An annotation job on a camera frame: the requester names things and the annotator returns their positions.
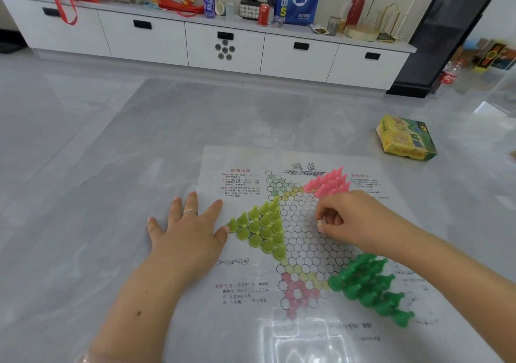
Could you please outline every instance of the bottle label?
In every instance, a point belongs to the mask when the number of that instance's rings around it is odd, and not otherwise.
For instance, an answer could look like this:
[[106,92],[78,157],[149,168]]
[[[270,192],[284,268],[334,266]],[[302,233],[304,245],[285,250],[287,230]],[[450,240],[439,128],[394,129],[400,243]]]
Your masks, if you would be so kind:
[[213,13],[215,11],[214,0],[204,0],[204,12]]
[[439,81],[444,84],[452,84],[455,81],[456,75],[450,75],[449,73],[443,72]]

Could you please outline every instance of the blue bag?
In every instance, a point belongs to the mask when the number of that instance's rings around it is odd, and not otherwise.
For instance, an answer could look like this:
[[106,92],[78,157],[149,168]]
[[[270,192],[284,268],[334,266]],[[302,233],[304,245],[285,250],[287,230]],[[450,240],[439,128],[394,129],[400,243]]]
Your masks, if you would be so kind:
[[285,23],[310,25],[314,22],[319,0],[276,0],[274,14],[285,16]]

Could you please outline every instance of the drawer handle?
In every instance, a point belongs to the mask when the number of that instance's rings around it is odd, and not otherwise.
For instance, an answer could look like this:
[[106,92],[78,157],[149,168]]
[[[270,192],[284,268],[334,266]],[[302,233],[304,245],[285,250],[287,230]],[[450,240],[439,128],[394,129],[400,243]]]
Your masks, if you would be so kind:
[[57,10],[57,8],[46,8],[46,7],[43,7],[43,13],[46,16],[61,17],[61,15],[59,14],[59,11]]
[[309,46],[310,46],[310,44],[305,43],[305,42],[294,42],[293,43],[293,48],[299,49],[300,51],[307,51]]
[[152,23],[146,20],[133,20],[132,23],[134,27],[138,27],[139,29],[152,30]]
[[230,40],[230,41],[232,41],[233,40],[233,33],[225,33],[223,31],[218,31],[217,32],[217,38],[219,40]]
[[367,52],[365,54],[365,58],[369,59],[369,60],[379,60],[380,59],[380,54],[379,53]]

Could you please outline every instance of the yellow and black package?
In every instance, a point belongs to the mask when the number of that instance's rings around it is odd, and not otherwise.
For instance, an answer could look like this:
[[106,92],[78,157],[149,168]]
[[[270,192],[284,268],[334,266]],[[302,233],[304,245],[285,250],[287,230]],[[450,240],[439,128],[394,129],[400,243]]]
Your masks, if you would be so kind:
[[376,128],[376,133],[388,154],[418,161],[429,161],[437,155],[424,122],[386,115]]

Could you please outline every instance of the ring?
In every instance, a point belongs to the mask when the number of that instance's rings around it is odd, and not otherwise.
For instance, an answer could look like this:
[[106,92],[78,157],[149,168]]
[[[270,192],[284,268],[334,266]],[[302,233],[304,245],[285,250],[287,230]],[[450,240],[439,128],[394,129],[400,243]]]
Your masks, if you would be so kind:
[[183,211],[183,215],[184,215],[185,213],[187,213],[188,211],[192,211],[192,212],[194,212],[194,213],[195,213],[195,216],[199,216],[199,215],[197,215],[197,212],[196,212],[195,210],[184,210],[184,211]]

